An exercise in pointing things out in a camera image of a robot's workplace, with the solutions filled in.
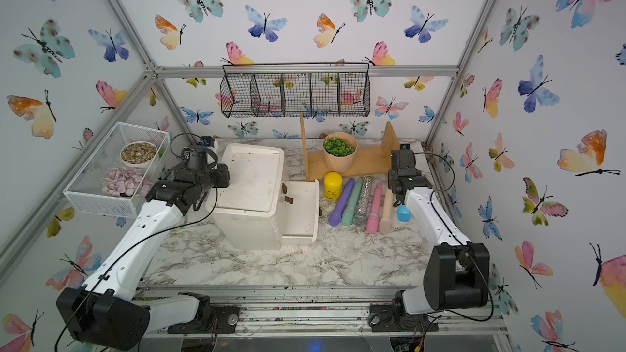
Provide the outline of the white drawer cabinet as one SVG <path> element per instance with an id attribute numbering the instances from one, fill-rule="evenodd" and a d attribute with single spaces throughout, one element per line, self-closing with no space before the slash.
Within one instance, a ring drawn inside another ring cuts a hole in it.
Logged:
<path id="1" fill-rule="evenodd" d="M 285 228 L 285 153 L 280 148 L 231 143 L 223 153 L 230 184 L 210 195 L 212 220 L 239 250 L 278 250 Z"/>

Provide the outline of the pink microphone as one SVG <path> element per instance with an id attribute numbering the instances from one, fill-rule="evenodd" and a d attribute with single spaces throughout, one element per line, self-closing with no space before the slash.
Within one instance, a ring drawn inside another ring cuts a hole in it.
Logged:
<path id="1" fill-rule="evenodd" d="M 366 223 L 366 231 L 370 235 L 377 234 L 379 230 L 382 192 L 382 183 L 378 183 L 374 189 L 370 214 Z"/>

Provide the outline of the green microphone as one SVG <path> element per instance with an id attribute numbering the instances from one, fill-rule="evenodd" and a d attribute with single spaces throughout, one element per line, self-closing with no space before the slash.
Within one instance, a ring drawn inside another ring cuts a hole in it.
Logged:
<path id="1" fill-rule="evenodd" d="M 354 222 L 356 207 L 360 200 L 360 193 L 363 187 L 363 179 L 358 178 L 350 193 L 345 210 L 342 213 L 342 226 L 351 226 Z"/>

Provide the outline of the purple microphone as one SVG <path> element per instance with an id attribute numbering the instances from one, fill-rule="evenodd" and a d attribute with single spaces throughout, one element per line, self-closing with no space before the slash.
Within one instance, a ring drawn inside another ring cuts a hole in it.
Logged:
<path id="1" fill-rule="evenodd" d="M 329 215 L 328 223 L 331 227 L 337 227 L 342 222 L 342 215 L 349 201 L 350 195 L 355 187 L 355 179 L 348 179 L 347 184 L 343 188 L 342 195 L 337 201 L 337 205 Z"/>

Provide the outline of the white bottom drawer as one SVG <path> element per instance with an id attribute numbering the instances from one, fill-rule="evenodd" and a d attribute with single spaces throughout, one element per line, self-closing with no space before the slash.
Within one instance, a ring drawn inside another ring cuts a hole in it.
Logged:
<path id="1" fill-rule="evenodd" d="M 285 184 L 283 245 L 311 245 L 317 240 L 320 219 L 320 183 L 288 181 Z"/>

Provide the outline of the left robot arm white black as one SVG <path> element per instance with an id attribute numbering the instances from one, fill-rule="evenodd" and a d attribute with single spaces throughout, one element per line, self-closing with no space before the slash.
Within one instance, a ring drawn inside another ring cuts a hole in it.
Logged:
<path id="1" fill-rule="evenodd" d="M 204 330 L 214 324 L 210 298 L 183 293 L 139 305 L 133 302 L 139 282 L 170 231 L 183 226 L 189 210 L 197 211 L 211 191 L 229 185 L 215 140 L 205 137 L 181 152 L 182 161 L 168 178 L 153 184 L 140 213 L 116 248 L 78 288 L 65 288 L 56 306 L 63 334 L 110 350 L 128 351 L 143 336 L 170 327 Z"/>

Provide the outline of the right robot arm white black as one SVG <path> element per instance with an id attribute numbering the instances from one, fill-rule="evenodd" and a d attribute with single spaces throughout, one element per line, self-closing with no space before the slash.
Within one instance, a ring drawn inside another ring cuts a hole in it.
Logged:
<path id="1" fill-rule="evenodd" d="M 489 305 L 495 299 L 488 286 L 491 259 L 484 244 L 471 241 L 455 225 L 436 198 L 438 192 L 417 169 L 417 153 L 404 143 L 391 152 L 388 188 L 397 205 L 405 206 L 421 224 L 431 247 L 422 284 L 397 294 L 406 316 L 430 315 Z"/>

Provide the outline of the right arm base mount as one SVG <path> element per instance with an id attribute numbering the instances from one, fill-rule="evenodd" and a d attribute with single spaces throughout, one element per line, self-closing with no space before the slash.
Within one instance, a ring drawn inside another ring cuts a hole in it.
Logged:
<path id="1" fill-rule="evenodd" d="M 369 306 L 368 326 L 373 332 L 437 332 L 439 325 L 427 314 L 410 315 L 402 298 Z"/>

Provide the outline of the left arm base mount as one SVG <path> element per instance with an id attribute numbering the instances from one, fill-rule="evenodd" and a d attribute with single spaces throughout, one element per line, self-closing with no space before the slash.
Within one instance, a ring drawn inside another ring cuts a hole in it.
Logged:
<path id="1" fill-rule="evenodd" d="M 193 319 L 180 324 L 169 326 L 169 334 L 204 334 L 214 336 L 234 334 L 239 322 L 241 308 L 239 306 L 216 306 L 207 295 L 198 293 L 180 293 L 179 296 L 194 298 L 198 308 Z"/>

